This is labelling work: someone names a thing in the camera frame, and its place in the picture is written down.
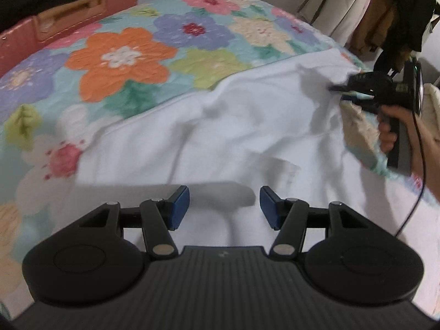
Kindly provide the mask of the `person's right hand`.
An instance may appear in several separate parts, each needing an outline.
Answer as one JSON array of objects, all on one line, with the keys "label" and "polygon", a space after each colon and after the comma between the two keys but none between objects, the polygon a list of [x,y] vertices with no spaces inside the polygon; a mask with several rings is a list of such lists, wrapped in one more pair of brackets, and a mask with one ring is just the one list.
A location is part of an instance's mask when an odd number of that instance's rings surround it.
[{"label": "person's right hand", "polygon": [[391,132],[391,126],[384,116],[396,118],[405,124],[412,148],[411,174],[425,180],[425,187],[439,202],[439,145],[433,135],[418,115],[413,115],[400,106],[383,105],[381,113],[377,117],[380,150],[388,153],[397,142],[397,134]]}]

